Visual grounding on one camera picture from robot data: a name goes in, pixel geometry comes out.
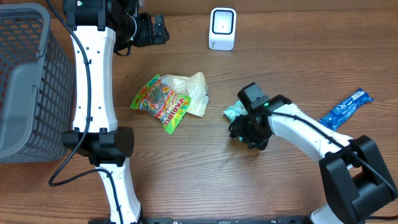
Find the green toilet tissue pack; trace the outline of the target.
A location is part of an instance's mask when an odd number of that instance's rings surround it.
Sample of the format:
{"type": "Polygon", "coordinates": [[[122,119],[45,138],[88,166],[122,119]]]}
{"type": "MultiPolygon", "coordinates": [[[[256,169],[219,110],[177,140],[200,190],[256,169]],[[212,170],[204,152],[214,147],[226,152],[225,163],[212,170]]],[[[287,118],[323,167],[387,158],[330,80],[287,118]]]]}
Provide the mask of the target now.
{"type": "Polygon", "coordinates": [[[223,113],[231,122],[233,122],[238,116],[248,114],[240,100],[238,100],[233,106],[229,106],[225,109],[223,113]]]}

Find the colourful Haribo candy bag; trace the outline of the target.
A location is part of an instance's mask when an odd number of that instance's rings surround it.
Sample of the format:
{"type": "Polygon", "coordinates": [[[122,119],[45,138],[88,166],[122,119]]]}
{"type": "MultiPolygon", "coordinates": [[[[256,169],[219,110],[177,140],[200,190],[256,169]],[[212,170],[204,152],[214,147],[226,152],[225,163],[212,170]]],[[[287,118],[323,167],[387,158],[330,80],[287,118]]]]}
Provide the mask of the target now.
{"type": "Polygon", "coordinates": [[[191,98],[178,94],[161,82],[160,75],[147,82],[133,99],[130,108],[148,112],[159,119],[168,134],[172,134],[190,106],[191,98]]]}

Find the beige snack bag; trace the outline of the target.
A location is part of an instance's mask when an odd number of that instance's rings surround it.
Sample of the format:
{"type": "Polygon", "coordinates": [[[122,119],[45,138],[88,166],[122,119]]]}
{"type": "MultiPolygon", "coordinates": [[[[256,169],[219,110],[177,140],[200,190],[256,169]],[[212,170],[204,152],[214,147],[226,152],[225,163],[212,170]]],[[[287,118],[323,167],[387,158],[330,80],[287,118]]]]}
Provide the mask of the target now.
{"type": "Polygon", "coordinates": [[[191,98],[187,112],[203,117],[208,105],[208,84],[203,72],[197,72],[190,77],[176,75],[162,75],[161,83],[171,87],[179,95],[187,95],[191,98]]]}

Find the blue wafer bar wrapper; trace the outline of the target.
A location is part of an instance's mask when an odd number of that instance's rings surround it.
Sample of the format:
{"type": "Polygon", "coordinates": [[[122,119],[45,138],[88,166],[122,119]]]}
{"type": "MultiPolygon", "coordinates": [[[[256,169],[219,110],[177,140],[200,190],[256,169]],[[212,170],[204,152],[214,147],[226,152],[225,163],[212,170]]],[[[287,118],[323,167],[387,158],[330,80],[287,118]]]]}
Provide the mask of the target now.
{"type": "Polygon", "coordinates": [[[319,119],[319,123],[325,127],[336,131],[347,120],[355,114],[355,112],[363,105],[373,102],[369,93],[362,88],[358,88],[351,96],[337,104],[328,114],[319,119]]]}

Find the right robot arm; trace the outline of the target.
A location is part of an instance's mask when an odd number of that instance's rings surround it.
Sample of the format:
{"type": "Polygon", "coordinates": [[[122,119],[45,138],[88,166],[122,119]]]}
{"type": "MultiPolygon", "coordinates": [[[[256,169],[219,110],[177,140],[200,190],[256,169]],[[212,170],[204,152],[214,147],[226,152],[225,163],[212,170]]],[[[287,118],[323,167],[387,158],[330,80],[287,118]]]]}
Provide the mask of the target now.
{"type": "Polygon", "coordinates": [[[278,217],[277,223],[365,223],[397,199],[397,187],[375,141],[351,138],[307,116],[283,95],[266,96],[256,83],[238,92],[247,111],[229,126],[229,135],[250,149],[264,150],[281,137],[320,168],[326,204],[308,215],[278,217]]]}

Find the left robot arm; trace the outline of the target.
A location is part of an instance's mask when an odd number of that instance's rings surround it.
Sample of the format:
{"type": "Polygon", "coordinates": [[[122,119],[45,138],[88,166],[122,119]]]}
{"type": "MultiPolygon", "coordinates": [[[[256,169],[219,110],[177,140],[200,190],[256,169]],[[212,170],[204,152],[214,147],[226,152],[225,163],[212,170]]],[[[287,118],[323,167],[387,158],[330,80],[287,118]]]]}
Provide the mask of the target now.
{"type": "Polygon", "coordinates": [[[118,126],[113,106],[113,55],[170,39],[163,15],[140,13],[140,1],[63,2],[76,65],[73,128],[62,134],[72,155],[87,157],[99,173],[111,210],[106,223],[144,223],[130,170],[134,131],[118,126]]]}

